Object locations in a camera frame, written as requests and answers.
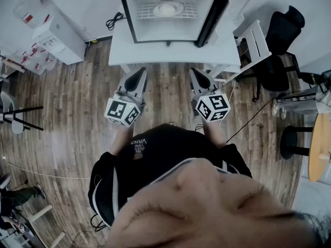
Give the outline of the round wooden table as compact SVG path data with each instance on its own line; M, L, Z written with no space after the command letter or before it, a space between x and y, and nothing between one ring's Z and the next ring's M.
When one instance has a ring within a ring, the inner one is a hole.
M321 113L315 120L308 156L308 177L311 182L317 182L323 175L329 162L319 159L319 154L328 152L330 152L330 119L328 113Z

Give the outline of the person's black shirt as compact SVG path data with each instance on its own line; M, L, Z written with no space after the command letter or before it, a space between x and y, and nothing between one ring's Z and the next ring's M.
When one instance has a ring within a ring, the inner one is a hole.
M89 203L110 227L136 192L196 158L208 159L220 172L251 176L234 144L217 148L199 132L165 123L133 137L118 155L101 155L92 170Z

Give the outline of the white round plate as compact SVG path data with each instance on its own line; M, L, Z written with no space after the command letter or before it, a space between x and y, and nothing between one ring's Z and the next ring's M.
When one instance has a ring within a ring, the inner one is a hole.
M160 5L163 5L163 4L170 4L170 5L173 5L175 8L176 8L176 13L173 14L173 15L170 15L170 16L163 16L163 15L160 15L159 13L159 7ZM179 2L164 2L164 3L161 3L159 5L157 5L154 9L153 9L153 14L157 17L173 17L173 16L176 16L178 14L180 14L182 11L184 10L184 6L179 3Z

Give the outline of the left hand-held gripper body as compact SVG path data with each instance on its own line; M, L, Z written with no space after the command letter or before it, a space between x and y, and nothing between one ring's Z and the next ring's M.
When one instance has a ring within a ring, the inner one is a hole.
M116 90L113 97L108 99L104 116L113 124L131 127L142 114L145 105L144 94L138 97L137 94Z

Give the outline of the white water dispenser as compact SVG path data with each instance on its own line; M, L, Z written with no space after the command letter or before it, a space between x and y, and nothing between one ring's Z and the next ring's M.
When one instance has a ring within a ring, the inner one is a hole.
M71 65L84 61L86 44L61 14L54 14L36 28L33 40L61 62Z

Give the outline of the black office chair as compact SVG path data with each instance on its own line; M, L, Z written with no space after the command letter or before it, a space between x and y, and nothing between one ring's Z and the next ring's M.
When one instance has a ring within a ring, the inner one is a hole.
M273 92L287 91L288 72L295 71L298 78L301 78L296 56L288 52L288 49L304 26L304 16L293 6L289 6L286 13L273 13L266 35L271 56L252 66L251 74L236 78L238 82L251 77L257 79L257 96L252 99L253 102L259 100L261 87Z

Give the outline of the black round stool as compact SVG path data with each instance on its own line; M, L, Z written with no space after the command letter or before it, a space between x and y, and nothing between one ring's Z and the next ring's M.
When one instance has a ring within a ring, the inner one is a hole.
M309 156L309 148L298 146L298 133L312 131L313 127L286 127L282 133L280 141L280 154L282 158L288 160L295 154L300 156Z

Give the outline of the person's left forearm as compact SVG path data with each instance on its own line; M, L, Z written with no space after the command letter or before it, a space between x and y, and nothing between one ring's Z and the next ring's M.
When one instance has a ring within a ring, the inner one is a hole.
M110 148L110 154L116 156L133 138L134 125L130 127L118 126L117 134Z

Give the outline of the person's right forearm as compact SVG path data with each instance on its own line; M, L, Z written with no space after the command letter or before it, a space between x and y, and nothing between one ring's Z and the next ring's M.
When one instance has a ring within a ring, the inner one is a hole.
M226 145L221 129L219 128L220 123L221 123L220 120L207 122L204 119L202 119L204 135L217 148L222 148Z

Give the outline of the clear boxes with red clips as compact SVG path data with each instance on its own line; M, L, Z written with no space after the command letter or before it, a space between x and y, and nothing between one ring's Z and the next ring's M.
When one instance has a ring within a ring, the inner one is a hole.
M25 69L37 75L52 70L56 65L56 58L36 43L30 50L18 52L16 58Z

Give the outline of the black mini fridge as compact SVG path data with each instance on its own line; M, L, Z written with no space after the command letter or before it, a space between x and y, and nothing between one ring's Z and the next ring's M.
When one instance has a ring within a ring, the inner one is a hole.
M203 47L220 18L230 11L241 13L249 0L121 0L135 43L187 41ZM191 2L197 7L198 19L137 19L137 6L150 2Z

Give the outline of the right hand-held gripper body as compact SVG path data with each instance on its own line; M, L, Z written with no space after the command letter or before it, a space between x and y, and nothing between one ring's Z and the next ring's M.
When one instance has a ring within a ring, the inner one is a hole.
M203 89L191 87L194 96L191 106L195 116L201 116L206 122L223 120L231 110L226 94L219 88Z

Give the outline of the grey chair with black legs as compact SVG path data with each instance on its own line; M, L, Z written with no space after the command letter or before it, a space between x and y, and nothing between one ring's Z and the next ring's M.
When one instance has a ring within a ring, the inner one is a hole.
M43 127L31 124L24 119L24 113L42 110L43 106L21 109L17 99L4 91L0 93L0 99L2 101L2 105L0 105L2 108L0 123L9 123L14 134L21 134L24 130L30 130L31 128L43 131Z

